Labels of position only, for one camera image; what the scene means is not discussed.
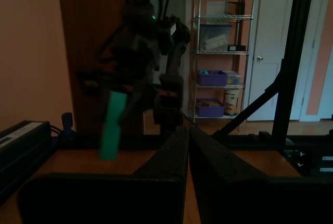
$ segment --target plastic storage container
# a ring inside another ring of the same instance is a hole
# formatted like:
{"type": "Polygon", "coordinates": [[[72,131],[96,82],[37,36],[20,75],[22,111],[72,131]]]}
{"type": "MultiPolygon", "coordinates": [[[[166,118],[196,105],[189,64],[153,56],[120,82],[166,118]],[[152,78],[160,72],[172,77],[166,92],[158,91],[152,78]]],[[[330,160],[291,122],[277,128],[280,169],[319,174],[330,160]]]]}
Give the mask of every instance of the plastic storage container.
{"type": "Polygon", "coordinates": [[[199,70],[199,84],[205,86],[226,86],[228,75],[220,70],[207,70],[214,71],[214,74],[200,74],[199,70]]]}
{"type": "MultiPolygon", "coordinates": [[[[214,101],[217,99],[212,99],[212,98],[201,98],[197,99],[197,104],[201,101],[214,101]]],[[[221,105],[220,107],[205,107],[205,106],[199,106],[197,105],[197,115],[198,117],[222,117],[224,115],[224,105],[217,100],[218,103],[221,105]]]]}
{"type": "Polygon", "coordinates": [[[224,71],[225,74],[228,75],[227,84],[228,85],[236,85],[240,84],[241,74],[238,74],[234,71],[224,71]]]}
{"type": "Polygon", "coordinates": [[[201,51],[227,51],[232,25],[200,24],[201,51]]]}

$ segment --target purple bin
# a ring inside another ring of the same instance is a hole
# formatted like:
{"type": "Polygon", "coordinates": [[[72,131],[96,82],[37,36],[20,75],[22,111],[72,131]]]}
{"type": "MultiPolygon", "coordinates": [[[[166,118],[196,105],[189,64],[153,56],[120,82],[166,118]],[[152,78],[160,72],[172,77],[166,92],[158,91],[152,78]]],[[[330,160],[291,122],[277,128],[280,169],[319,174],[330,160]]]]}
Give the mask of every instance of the purple bin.
{"type": "Polygon", "coordinates": [[[205,86],[226,86],[228,74],[214,70],[214,74],[199,74],[199,84],[205,86]]]}
{"type": "MultiPolygon", "coordinates": [[[[216,99],[200,98],[197,99],[197,103],[201,100],[214,101],[216,99]]],[[[197,105],[197,115],[199,117],[220,117],[224,115],[224,105],[218,100],[220,107],[203,107],[197,105]]]]}

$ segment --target green block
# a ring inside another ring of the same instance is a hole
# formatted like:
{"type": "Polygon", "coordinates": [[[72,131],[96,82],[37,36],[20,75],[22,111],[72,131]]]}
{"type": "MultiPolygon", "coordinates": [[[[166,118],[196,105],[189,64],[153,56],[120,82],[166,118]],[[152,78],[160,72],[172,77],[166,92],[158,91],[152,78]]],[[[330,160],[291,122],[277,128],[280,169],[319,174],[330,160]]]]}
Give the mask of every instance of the green block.
{"type": "Polygon", "coordinates": [[[126,94],[110,91],[109,105],[100,147],[101,160],[116,160],[121,137],[121,127],[118,124],[118,120],[125,110],[126,101],[126,94]]]}

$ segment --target white door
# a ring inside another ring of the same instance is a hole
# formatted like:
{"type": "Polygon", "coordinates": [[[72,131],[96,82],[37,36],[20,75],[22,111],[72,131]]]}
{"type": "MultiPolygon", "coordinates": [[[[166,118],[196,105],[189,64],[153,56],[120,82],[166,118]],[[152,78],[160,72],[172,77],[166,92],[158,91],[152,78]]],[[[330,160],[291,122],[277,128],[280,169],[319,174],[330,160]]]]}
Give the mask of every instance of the white door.
{"type": "MultiPolygon", "coordinates": [[[[271,85],[285,55],[292,0],[260,0],[258,27],[252,67],[251,104],[271,85]]],[[[274,120],[277,95],[248,120],[274,120]]]]}
{"type": "MultiPolygon", "coordinates": [[[[311,2],[290,120],[299,120],[300,118],[321,1],[312,0],[311,2]]],[[[249,103],[264,93],[264,90],[272,84],[280,71],[281,60],[285,55],[291,7],[292,0],[260,1],[249,103]]],[[[276,102],[277,95],[248,120],[274,120],[276,102]]]]}
{"type": "Polygon", "coordinates": [[[322,119],[330,119],[333,114],[333,46],[329,59],[325,84],[322,92],[321,104],[319,107],[319,116],[322,119]]]}

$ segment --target pink wall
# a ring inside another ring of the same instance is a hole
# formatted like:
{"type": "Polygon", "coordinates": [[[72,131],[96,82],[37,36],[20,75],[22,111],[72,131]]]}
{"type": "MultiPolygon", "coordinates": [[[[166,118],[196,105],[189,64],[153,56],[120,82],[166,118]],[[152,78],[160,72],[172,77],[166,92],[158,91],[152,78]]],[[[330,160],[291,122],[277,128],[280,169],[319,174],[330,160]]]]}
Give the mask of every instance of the pink wall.
{"type": "Polygon", "coordinates": [[[59,0],[0,0],[0,130],[72,112],[59,0]]]}
{"type": "MultiPolygon", "coordinates": [[[[226,2],[237,2],[238,0],[202,0],[201,4],[201,13],[206,14],[207,2],[209,1],[226,1],[226,2]]],[[[252,14],[252,3],[253,0],[245,0],[245,14],[252,14]]],[[[236,33],[236,23],[231,23],[233,25],[231,33],[230,33],[230,44],[234,44],[235,41],[235,33],[236,33]]],[[[245,20],[242,31],[242,45],[248,47],[248,39],[250,33],[250,20],[245,20]]],[[[238,65],[236,70],[242,75],[242,82],[244,81],[245,76],[245,67],[246,67],[246,56],[238,56],[237,57],[238,65]]],[[[200,55],[198,61],[198,69],[216,69],[216,70],[224,70],[229,71],[232,70],[233,66],[233,56],[232,55],[200,55]]],[[[239,90],[239,100],[238,100],[238,111],[241,109],[241,98],[243,94],[243,89],[239,90]]],[[[223,102],[223,89],[212,89],[212,88],[199,88],[197,93],[197,98],[218,98],[221,102],[223,102]]]]}
{"type": "Polygon", "coordinates": [[[328,1],[324,27],[319,46],[316,68],[313,76],[311,93],[309,98],[307,115],[317,115],[321,103],[322,91],[325,83],[325,76],[329,57],[333,45],[333,0],[328,1]]]}

